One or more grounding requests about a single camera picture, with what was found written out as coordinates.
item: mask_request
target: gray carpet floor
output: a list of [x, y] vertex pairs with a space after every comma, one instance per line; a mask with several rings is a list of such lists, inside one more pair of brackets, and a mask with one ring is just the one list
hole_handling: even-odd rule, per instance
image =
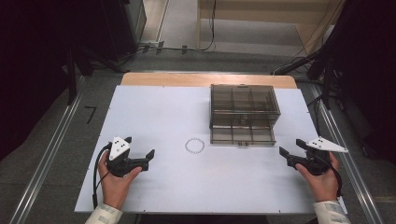
[[[225, 73], [268, 74], [290, 58], [282, 56], [164, 50], [160, 54], [149, 51], [135, 55], [123, 69], [131, 71], [218, 71]], [[86, 174], [92, 153], [101, 131], [113, 91], [120, 84], [122, 74], [97, 70], [87, 77], [87, 86], [58, 153], [51, 165], [42, 188], [38, 192], [25, 223], [83, 223], [89, 214], [74, 212], [81, 182]], [[305, 100], [313, 95], [309, 83], [299, 82]], [[21, 147], [0, 162], [0, 222], [8, 223], [18, 206], [19, 199], [41, 160], [50, 139], [66, 109], [67, 91], [52, 105], [37, 123]], [[92, 119], [92, 110], [96, 107]], [[385, 223], [396, 223], [396, 202], [384, 200], [396, 195], [394, 174], [396, 166], [387, 161], [372, 161], [361, 153], [361, 142], [346, 114], [332, 101], [332, 111], [346, 143], [361, 173], [376, 199], [377, 208]], [[323, 120], [319, 123], [322, 136], [331, 139]], [[344, 200], [352, 223], [368, 223], [351, 182], [343, 167]], [[270, 223], [305, 223], [313, 215], [269, 216]], [[120, 223], [133, 223], [134, 215], [125, 214]]]

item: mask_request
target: hand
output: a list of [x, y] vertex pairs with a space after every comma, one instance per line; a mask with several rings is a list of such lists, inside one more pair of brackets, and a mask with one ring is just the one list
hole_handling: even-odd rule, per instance
[[[338, 160], [331, 152], [330, 160], [334, 169], [338, 171]], [[323, 175], [311, 175], [301, 164], [296, 164], [296, 169], [308, 182], [317, 203], [337, 200], [338, 182], [331, 169], [326, 171]]]
[[117, 177], [109, 173], [106, 166], [106, 158], [108, 151], [105, 151], [101, 160], [99, 161], [99, 175], [101, 178], [106, 176], [102, 180], [102, 192], [103, 192], [103, 202], [114, 208], [121, 210], [126, 196], [128, 196], [129, 186], [132, 181], [139, 175], [142, 171], [142, 167], [134, 168], [125, 177]]

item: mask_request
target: white tabletop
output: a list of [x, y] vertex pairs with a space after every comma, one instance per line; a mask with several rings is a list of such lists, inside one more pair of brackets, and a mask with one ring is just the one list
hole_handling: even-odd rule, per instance
[[[279, 146], [305, 157], [295, 139], [318, 137], [300, 90], [275, 89], [281, 116], [273, 147], [210, 145], [208, 87], [118, 86], [114, 93], [76, 212], [91, 212], [97, 153], [114, 136], [132, 136], [130, 158], [156, 149], [149, 170], [132, 184], [124, 212], [166, 214], [307, 214], [314, 198]], [[205, 143], [198, 154], [186, 143]], [[201, 148], [192, 140], [189, 147]], [[99, 203], [102, 201], [98, 189]]]

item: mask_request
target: metal track on floor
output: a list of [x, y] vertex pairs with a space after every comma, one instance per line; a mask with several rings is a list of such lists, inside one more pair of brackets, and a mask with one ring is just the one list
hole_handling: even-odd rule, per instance
[[47, 173], [52, 165], [52, 162], [58, 152], [58, 148], [64, 139], [64, 134], [69, 127], [70, 121], [72, 120], [78, 104], [81, 100], [81, 96], [83, 90], [87, 84], [87, 77], [80, 77], [78, 81], [78, 94], [76, 96], [75, 101], [69, 105], [64, 111], [64, 115], [56, 128], [54, 135], [49, 141], [49, 145], [47, 146], [44, 155], [35, 169], [35, 173], [33, 174], [31, 180], [27, 184], [26, 189], [24, 190], [20, 202], [18, 203], [18, 207], [12, 216], [12, 219], [9, 223], [24, 223], [27, 216], [29, 215], [30, 209], [32, 208], [33, 203], [35, 202], [35, 198], [38, 195], [38, 192], [41, 189], [41, 186], [44, 182], [44, 179], [47, 176]]
[[[321, 95], [321, 91], [318, 86], [313, 85], [311, 88], [315, 98]], [[320, 104], [320, 112], [326, 122], [327, 127], [329, 128], [334, 143], [347, 148], [347, 144], [344, 141], [344, 138], [338, 129], [337, 123], [332, 116], [332, 111], [327, 110], [324, 104]], [[358, 199], [361, 203], [361, 208], [363, 209], [367, 220], [372, 224], [384, 223], [376, 208], [374, 199], [361, 176], [361, 172], [358, 170], [358, 167], [352, 159], [350, 153], [340, 153], [340, 157], [342, 163], [345, 166], [346, 173], [356, 192], [356, 195], [358, 196]]]

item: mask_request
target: person's left hand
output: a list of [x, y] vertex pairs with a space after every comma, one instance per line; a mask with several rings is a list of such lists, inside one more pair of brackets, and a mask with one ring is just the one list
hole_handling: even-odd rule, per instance
[[101, 160], [99, 161], [99, 175], [101, 178], [106, 176], [102, 180], [102, 192], [103, 192], [103, 202], [109, 206], [121, 210], [126, 197], [128, 196], [129, 186], [132, 181], [139, 175], [142, 171], [142, 167], [134, 168], [125, 177], [117, 177], [111, 174], [106, 166], [106, 158], [108, 151], [105, 151]]

